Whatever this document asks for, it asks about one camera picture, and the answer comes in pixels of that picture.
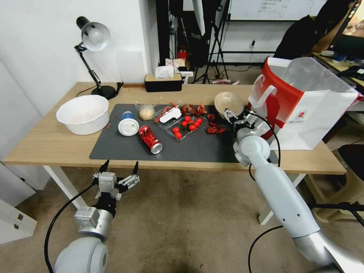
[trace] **gray desk mat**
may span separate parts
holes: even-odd
[[[166,105],[158,105],[159,111]],[[208,135],[206,128],[201,128],[182,141],[177,141],[162,127],[153,121],[142,121],[139,111],[133,104],[116,104],[110,115],[110,128],[104,128],[90,154],[90,159],[111,160],[157,160],[184,162],[238,162],[234,155],[234,134],[228,123],[216,112],[213,105],[205,106],[208,113],[215,115],[219,124],[227,130],[221,135]],[[159,154],[152,154],[148,146],[140,138],[123,136],[118,131],[118,124],[125,111],[133,113],[139,126],[147,125],[163,144]]]

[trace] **lamp base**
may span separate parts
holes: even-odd
[[[115,88],[109,85],[101,86],[101,89],[95,88],[91,92],[91,95],[99,95],[105,97],[108,100],[116,97],[117,94],[118,93],[116,92]]]

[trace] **lamp shade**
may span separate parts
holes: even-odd
[[[91,51],[103,50],[110,40],[110,31],[103,24],[90,22],[86,17],[78,17],[77,26],[81,29],[84,46]]]

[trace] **whiteboard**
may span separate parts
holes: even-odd
[[[231,20],[300,20],[317,15],[326,0],[231,0]]]

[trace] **bag handle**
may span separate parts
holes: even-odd
[[[256,87],[256,83],[262,78],[264,77],[263,74],[260,74],[257,79],[255,80],[254,82],[254,87]],[[273,94],[275,95],[277,93],[277,88],[275,88],[273,85],[270,85],[268,86],[268,88],[264,91],[263,95],[259,98],[259,100],[256,100],[254,97],[253,97],[253,94],[251,94],[249,97],[248,97],[248,101],[250,102],[251,106],[253,106],[254,108],[259,108],[259,107],[262,107],[265,100],[267,99],[267,97],[270,95],[270,94]]]

